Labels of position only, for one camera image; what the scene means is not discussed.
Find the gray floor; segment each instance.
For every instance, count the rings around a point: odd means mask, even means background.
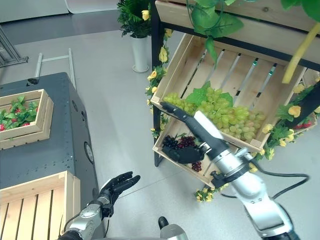
[[[169,40],[173,53],[181,38]],[[65,55],[72,48],[78,93],[87,110],[99,185],[120,173],[133,171],[141,180],[117,201],[109,237],[159,236],[158,217],[185,229],[190,240],[257,240],[243,206],[216,195],[211,203],[198,203],[193,196],[203,184],[164,160],[153,163],[153,118],[146,105],[147,73],[132,71],[130,38],[120,31],[107,31],[34,41],[17,45],[29,63],[0,68],[0,84],[33,77],[38,54],[44,58]],[[151,52],[150,39],[148,50]],[[66,59],[46,62],[41,75],[69,72]],[[301,136],[297,143],[276,149],[272,161],[261,164],[269,171],[308,173],[311,180],[279,197],[303,240],[318,239],[320,213],[320,126]],[[272,195],[295,179],[263,176]]]

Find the robotic hand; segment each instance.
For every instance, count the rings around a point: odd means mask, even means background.
[[[100,225],[104,218],[109,218],[114,213],[114,204],[119,195],[131,188],[140,180],[140,176],[133,177],[133,172],[126,172],[107,181],[101,188],[98,197],[91,201],[74,218],[73,223],[59,240],[90,240],[95,229]]]

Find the yellow flower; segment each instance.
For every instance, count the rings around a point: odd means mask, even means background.
[[[164,35],[165,35],[167,38],[171,38],[171,36],[172,36],[172,29],[166,28]]]
[[[281,147],[285,147],[287,145],[287,143],[284,141],[284,139],[280,139],[279,144]]]
[[[151,79],[154,79],[157,76],[157,71],[154,70],[147,78],[150,81]]]
[[[260,153],[260,155],[265,155],[265,153],[266,153],[266,151],[265,151],[265,149],[264,148],[262,148],[262,150],[259,152]]]
[[[272,129],[274,128],[274,126],[272,124],[266,124],[263,129],[262,129],[262,132],[264,134],[267,134],[269,133]]]
[[[300,116],[301,107],[300,106],[292,106],[289,108],[288,113],[290,115],[293,115],[294,118],[297,118]]]
[[[252,162],[249,162],[249,167],[250,167],[250,170],[249,170],[250,173],[255,173],[256,171],[258,171],[258,168],[256,168],[256,166],[253,165]]]
[[[301,83],[293,88],[293,92],[294,92],[295,94],[299,94],[299,93],[301,93],[303,90],[305,90],[305,86],[304,86],[303,84],[301,84]]]
[[[142,10],[141,13],[142,13],[143,20],[147,21],[149,19],[149,17],[150,17],[149,11],[148,10]]]
[[[269,156],[267,157],[267,159],[270,161],[274,156],[275,156],[275,149],[270,148]]]
[[[157,91],[157,87],[154,86],[154,87],[151,89],[151,92],[154,94],[156,91]]]
[[[159,60],[162,63],[166,63],[168,61],[168,54],[167,50],[162,46],[160,49],[160,54],[159,54]]]
[[[320,106],[318,106],[318,107],[314,110],[314,112],[315,112],[316,114],[320,114]]]

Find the metal rack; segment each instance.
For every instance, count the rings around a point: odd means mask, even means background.
[[[182,32],[182,33],[187,33],[199,37],[206,38],[205,35],[199,34],[194,32],[192,28],[180,26],[180,25],[175,25],[171,24],[168,22],[163,22],[160,20],[157,8],[156,8],[156,0],[150,0],[150,5],[151,5],[151,20],[152,20],[152,35],[151,35],[151,47],[152,47],[152,66],[157,66],[161,62],[159,61],[159,53],[160,53],[160,48],[163,45],[163,36],[165,29],[172,29],[174,31]],[[215,41],[225,43],[228,45],[233,45],[236,47],[240,47],[243,49],[248,49],[260,54],[268,55],[277,59],[281,59],[284,61],[290,61],[292,58],[292,55],[289,55],[284,52],[276,51],[273,49],[269,49],[263,46],[251,44],[248,42],[243,42],[240,40],[235,40],[229,37],[220,37],[216,38]],[[306,68],[310,68],[316,71],[320,71],[320,64],[301,59],[299,62],[299,65],[304,66]],[[309,93],[308,96],[306,96],[303,101],[301,101],[300,106],[301,106],[301,114],[299,117],[295,118],[293,122],[286,122],[286,125],[289,128],[292,128],[296,126],[298,123],[300,123],[303,119],[305,119],[307,116],[309,116],[318,106],[320,106],[320,82],[318,82],[313,90]],[[161,116],[161,111],[156,107],[153,106],[153,128],[155,128],[156,131],[160,130],[160,116]],[[156,167],[159,166],[160,162],[162,161],[163,157],[159,156],[158,153],[154,153],[154,165]]]

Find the artificial flower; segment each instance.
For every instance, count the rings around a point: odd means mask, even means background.
[[[301,83],[293,88],[293,92],[294,92],[295,94],[299,94],[299,93],[301,93],[303,90],[305,90],[305,86],[304,86],[303,84],[301,84]]]
[[[168,53],[167,53],[167,50],[163,46],[160,49],[159,60],[162,63],[166,63],[168,61]]]
[[[316,114],[320,114],[320,106],[318,106],[318,107],[314,110],[314,112],[315,112]]]
[[[274,126],[272,124],[266,124],[263,129],[262,129],[262,132],[264,134],[267,134],[269,133],[272,129],[274,128]]]
[[[300,116],[301,107],[300,106],[292,106],[289,108],[288,113],[290,115],[293,115],[294,118],[297,118]]]
[[[154,94],[156,91],[157,91],[157,87],[154,86],[154,87],[151,89],[151,92]]]
[[[172,32],[173,32],[172,29],[166,28],[166,29],[165,29],[165,32],[164,32],[164,35],[165,35],[167,38],[171,38]]]
[[[256,171],[258,171],[258,168],[256,168],[256,166],[252,162],[249,162],[249,167],[250,167],[250,170],[249,170],[250,173],[255,173]]]
[[[287,145],[287,143],[284,141],[284,139],[280,139],[279,144],[281,147],[285,147]]]
[[[154,70],[147,78],[150,81],[151,79],[154,79],[157,76],[157,71]]]
[[[149,19],[149,17],[150,17],[149,11],[148,10],[142,10],[141,13],[142,13],[143,20],[147,21]]]

